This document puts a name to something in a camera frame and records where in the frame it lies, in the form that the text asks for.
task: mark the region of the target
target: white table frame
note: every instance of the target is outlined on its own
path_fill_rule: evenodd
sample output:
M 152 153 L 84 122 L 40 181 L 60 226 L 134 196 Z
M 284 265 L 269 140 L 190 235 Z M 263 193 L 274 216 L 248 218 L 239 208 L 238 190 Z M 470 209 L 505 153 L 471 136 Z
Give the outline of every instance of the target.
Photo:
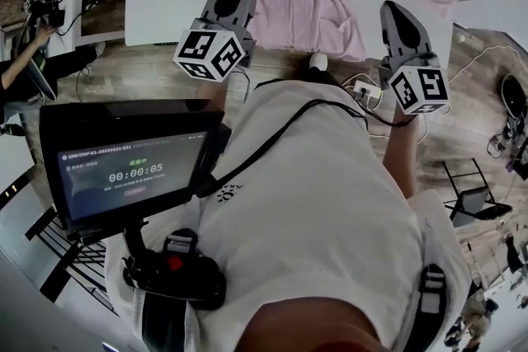
M 75 17 L 83 9 L 83 0 L 64 0 L 60 4 L 64 9 L 64 25 L 59 28 L 59 32 L 64 33 L 72 24 Z M 67 34 L 63 36 L 53 35 L 49 40 L 47 55 L 48 57 L 57 56 L 73 52 L 76 47 L 81 45 L 90 45 L 101 41 L 118 40 L 125 38 L 124 31 L 112 31 L 93 35 L 82 35 L 81 31 L 82 18 L 79 17 Z

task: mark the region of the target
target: black and white square marker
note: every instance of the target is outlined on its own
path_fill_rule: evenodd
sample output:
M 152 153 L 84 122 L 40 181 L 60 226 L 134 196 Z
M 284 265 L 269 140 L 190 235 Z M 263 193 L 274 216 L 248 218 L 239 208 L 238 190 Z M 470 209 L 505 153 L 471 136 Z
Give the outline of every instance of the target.
M 409 84 L 403 73 L 400 73 L 396 79 L 391 82 L 391 86 L 404 109 L 408 109 L 418 102 L 411 84 Z
M 413 110 L 413 113 L 431 113 L 432 111 L 436 109 L 440 109 L 442 106 L 445 105 L 422 105 L 418 107 L 416 110 Z
M 178 58 L 205 59 L 216 33 L 205 31 L 192 31 L 178 54 Z
M 213 77 L 213 75 L 211 74 L 211 72 L 209 72 L 209 69 L 207 69 L 205 65 L 202 65 L 200 63 L 178 63 L 193 77 L 210 79 L 212 81 L 215 81 L 215 77 Z
M 440 69 L 418 69 L 425 100 L 447 100 L 447 90 Z
M 230 39 L 218 54 L 213 57 L 211 63 L 218 73 L 224 77 L 242 56 L 243 51 L 238 47 L 234 39 Z

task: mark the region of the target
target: hand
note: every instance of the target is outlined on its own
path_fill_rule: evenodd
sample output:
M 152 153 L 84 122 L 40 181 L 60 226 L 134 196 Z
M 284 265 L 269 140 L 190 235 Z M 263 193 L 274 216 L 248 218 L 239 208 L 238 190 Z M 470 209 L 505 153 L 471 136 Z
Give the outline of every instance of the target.
M 52 26 L 43 26 L 39 29 L 39 32 L 37 32 L 33 42 L 40 47 L 44 45 L 51 37 L 51 35 L 54 34 L 56 31 L 57 29 L 53 28 Z

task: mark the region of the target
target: person's neck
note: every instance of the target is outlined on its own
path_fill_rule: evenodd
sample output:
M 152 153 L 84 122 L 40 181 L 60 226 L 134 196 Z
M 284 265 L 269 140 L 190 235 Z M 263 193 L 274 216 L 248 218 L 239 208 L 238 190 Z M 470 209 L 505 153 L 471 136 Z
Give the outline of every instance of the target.
M 383 349 L 358 308 L 329 298 L 299 298 L 263 306 L 246 327 L 237 352 L 309 352 L 320 345 L 350 345 L 350 351 Z

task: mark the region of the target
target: white t-shirt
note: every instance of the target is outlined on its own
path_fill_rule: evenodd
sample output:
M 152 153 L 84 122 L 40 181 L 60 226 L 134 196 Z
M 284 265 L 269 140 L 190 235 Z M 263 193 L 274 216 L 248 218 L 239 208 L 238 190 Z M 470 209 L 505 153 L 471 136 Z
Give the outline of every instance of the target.
M 238 117 L 214 176 L 244 162 L 314 98 L 361 111 L 338 87 L 307 82 L 259 87 Z M 262 305 L 304 297 L 358 307 L 390 348 L 422 271 L 419 218 L 427 218 L 440 243 L 453 296 L 446 326 L 467 297 L 467 265 L 437 193 L 407 201 L 375 156 L 364 121 L 337 107 L 305 112 L 270 151 L 202 206 L 198 247 L 225 273 L 227 293 L 220 309 L 196 314 L 199 350 L 232 352 Z M 167 235 L 180 228 L 177 214 L 169 210 L 151 218 L 143 230 L 147 247 L 161 251 Z M 143 295 L 121 277 L 120 258 L 128 253 L 120 237 L 107 248 L 110 299 L 140 336 Z

